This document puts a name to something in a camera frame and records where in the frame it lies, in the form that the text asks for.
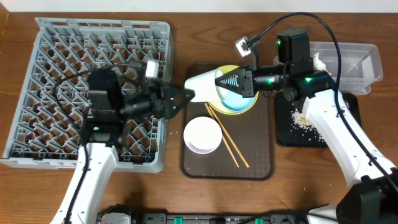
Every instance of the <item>dish rack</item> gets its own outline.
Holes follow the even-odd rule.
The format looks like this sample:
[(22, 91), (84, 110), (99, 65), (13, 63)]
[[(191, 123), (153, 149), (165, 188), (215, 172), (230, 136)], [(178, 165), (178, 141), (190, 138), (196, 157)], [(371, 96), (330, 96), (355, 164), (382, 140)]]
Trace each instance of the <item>dish rack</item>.
[[(11, 167), (74, 168), (79, 136), (62, 116), (51, 92), (57, 80), (128, 61), (159, 61), (158, 78), (172, 78), (174, 42), (166, 22), (35, 18), (40, 27), (3, 158)], [(135, 77), (132, 68), (114, 68)], [(122, 93), (134, 91), (121, 83)], [(79, 124), (90, 106), (83, 77), (62, 83), (57, 97)], [(128, 121), (130, 132), (115, 171), (160, 172), (164, 168), (167, 120)]]

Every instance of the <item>wooden chopsticks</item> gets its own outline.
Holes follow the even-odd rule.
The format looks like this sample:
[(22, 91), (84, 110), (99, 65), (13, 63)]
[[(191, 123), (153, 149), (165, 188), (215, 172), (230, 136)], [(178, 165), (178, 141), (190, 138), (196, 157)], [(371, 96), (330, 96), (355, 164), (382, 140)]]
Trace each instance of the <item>wooden chopsticks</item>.
[[(249, 166), (248, 162), (244, 159), (244, 157), (243, 157), (241, 151), (238, 149), (238, 147), (236, 146), (235, 142), (232, 140), (231, 136), (228, 134), (227, 130), (224, 128), (223, 123), (220, 121), (220, 119), (218, 119), (216, 113), (213, 111), (213, 109), (212, 109), (207, 103), (205, 103), (205, 106), (206, 106), (206, 109), (207, 109), (207, 111), (209, 112), (211, 118), (215, 119), (215, 120), (218, 122), (218, 124), (221, 126), (222, 130), (224, 131), (225, 135), (228, 137), (229, 141), (231, 141), (231, 143), (232, 143), (232, 145), (234, 146), (236, 152), (239, 154), (240, 158), (242, 159), (242, 161), (244, 162), (244, 164), (246, 165), (246, 167), (249, 168), (250, 166)], [(223, 135), (223, 141), (224, 141), (224, 143), (225, 143), (225, 145), (226, 145), (226, 147), (227, 147), (229, 153), (231, 154), (232, 158), (234, 159), (236, 165), (239, 167), (239, 165), (238, 165), (238, 163), (236, 162), (236, 159), (235, 159), (235, 157), (234, 157), (234, 155), (233, 155), (231, 149), (229, 148), (228, 143), (226, 142), (226, 139), (224, 138), (224, 135)]]
[[(205, 103), (205, 106), (206, 106), (207, 112), (209, 112), (211, 118), (213, 118), (213, 120), (215, 120), (215, 117), (213, 116), (213, 113), (211, 112), (210, 107), (207, 105), (207, 103)], [(225, 143), (226, 148), (228, 149), (229, 153), (231, 154), (232, 159), (234, 159), (236, 166), (239, 167), (239, 164), (238, 164), (238, 162), (236, 162), (236, 159), (235, 159), (235, 157), (234, 157), (234, 154), (232, 153), (232, 150), (231, 150), (231, 148), (229, 147), (228, 142), (226, 141), (226, 139), (225, 139), (225, 137), (224, 137), (224, 134), (223, 134), (223, 142)]]

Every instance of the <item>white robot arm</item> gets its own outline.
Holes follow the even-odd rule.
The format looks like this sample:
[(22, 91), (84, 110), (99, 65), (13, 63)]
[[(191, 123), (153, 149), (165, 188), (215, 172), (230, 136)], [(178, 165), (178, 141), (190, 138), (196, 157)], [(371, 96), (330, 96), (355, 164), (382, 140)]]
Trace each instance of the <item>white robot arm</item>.
[[(105, 143), (88, 143), (87, 149), (90, 155), (90, 166), (72, 208), (70, 223), (95, 223), (105, 188), (119, 160), (115, 147), (107, 147)], [(81, 147), (79, 148), (75, 173), (70, 181), (61, 206), (51, 223), (63, 223), (70, 201), (83, 172), (85, 159), (84, 148)]]
[[(325, 139), (333, 155), (336, 157), (341, 170), (343, 171), (348, 188), (360, 183), (361, 178), (368, 175), (371, 179), (382, 177), (383, 174), (375, 166), (369, 163), (369, 158), (365, 155), (358, 143), (348, 132), (346, 126), (339, 116), (334, 99), (333, 90), (325, 90), (315, 94), (316, 97), (307, 98), (303, 106), (303, 114), (317, 128)], [(345, 111), (344, 116), (357, 137), (366, 146), (378, 163), (391, 174), (391, 168), (395, 165), (374, 146), (362, 128), (353, 118), (346, 104), (339, 93), (339, 104)], [(336, 205), (327, 205), (312, 210), (310, 213), (336, 218)], [(332, 224), (337, 223), (331, 220), (307, 216), (309, 224)]]

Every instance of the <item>white cup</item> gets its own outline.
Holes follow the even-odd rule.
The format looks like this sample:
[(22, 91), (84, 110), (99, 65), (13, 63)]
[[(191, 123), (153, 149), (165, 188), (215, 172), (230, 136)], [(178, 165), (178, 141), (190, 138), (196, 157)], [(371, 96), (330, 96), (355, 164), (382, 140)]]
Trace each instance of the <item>white cup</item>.
[(215, 79), (223, 76), (223, 72), (214, 69), (202, 73), (185, 81), (184, 88), (195, 91), (195, 97), (191, 102), (223, 101), (226, 98), (227, 90), (216, 86)]

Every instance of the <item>clear plastic container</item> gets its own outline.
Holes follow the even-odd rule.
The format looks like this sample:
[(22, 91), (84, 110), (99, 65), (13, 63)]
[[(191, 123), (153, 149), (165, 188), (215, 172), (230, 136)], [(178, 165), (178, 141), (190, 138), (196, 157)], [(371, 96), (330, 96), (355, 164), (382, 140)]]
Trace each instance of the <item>clear plastic container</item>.
[[(368, 94), (370, 84), (383, 79), (379, 50), (374, 44), (339, 43), (341, 52), (340, 91)], [(310, 42), (311, 56), (319, 59), (336, 80), (337, 52), (333, 42)], [(274, 64), (279, 63), (278, 56)]]

